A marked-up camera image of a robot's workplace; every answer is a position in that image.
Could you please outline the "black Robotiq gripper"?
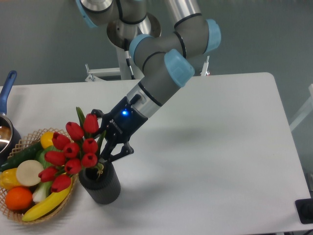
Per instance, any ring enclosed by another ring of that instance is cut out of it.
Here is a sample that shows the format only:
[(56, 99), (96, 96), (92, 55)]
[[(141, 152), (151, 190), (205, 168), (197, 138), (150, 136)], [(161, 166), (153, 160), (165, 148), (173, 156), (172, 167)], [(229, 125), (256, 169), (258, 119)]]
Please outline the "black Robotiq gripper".
[(107, 114), (99, 109), (93, 109), (92, 115), (101, 119), (101, 130), (106, 131), (107, 143), (100, 153), (100, 163), (112, 163), (134, 153), (129, 140), (148, 118), (135, 110), (134, 105), (139, 102), (140, 96), (134, 96), (131, 100), (124, 97)]

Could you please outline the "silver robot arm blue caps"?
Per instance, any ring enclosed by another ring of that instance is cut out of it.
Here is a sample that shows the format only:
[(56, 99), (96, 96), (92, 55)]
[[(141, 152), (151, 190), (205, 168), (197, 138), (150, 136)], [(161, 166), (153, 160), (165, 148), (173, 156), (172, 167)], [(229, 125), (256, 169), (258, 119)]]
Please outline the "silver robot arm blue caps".
[(174, 31), (165, 37), (154, 32), (153, 16), (144, 0), (79, 0), (76, 4), (88, 26), (108, 26), (108, 37), (127, 53), (128, 66), (135, 65), (143, 73), (109, 113), (92, 111), (102, 120), (98, 134), (105, 133), (100, 158), (113, 162), (133, 153), (131, 135), (194, 75), (188, 59), (220, 45), (221, 31), (214, 20), (202, 16), (195, 0), (166, 2)]

